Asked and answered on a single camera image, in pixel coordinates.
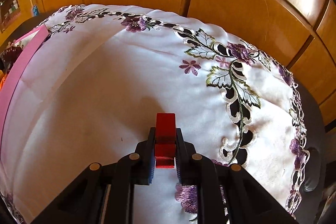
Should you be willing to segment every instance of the pink edge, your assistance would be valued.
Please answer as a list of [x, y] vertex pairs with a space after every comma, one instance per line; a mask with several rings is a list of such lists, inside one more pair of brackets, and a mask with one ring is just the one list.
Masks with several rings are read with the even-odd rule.
[[48, 36], [49, 32], [45, 25], [42, 25], [29, 33], [25, 34], [24, 36], [17, 39], [17, 41], [22, 40], [23, 38], [37, 32], [37, 34], [31, 39], [31, 41], [24, 47], [22, 53], [16, 60], [11, 69], [10, 73], [8, 74], [6, 81], [0, 91], [0, 152], [1, 152], [1, 143], [2, 143], [2, 134], [3, 128], [6, 120], [7, 111], [9, 108], [9, 104], [11, 103], [12, 96], [14, 94], [15, 88], [17, 83], [20, 80], [21, 75], [23, 74], [26, 66], [28, 65], [29, 61], [36, 53], [40, 45]]

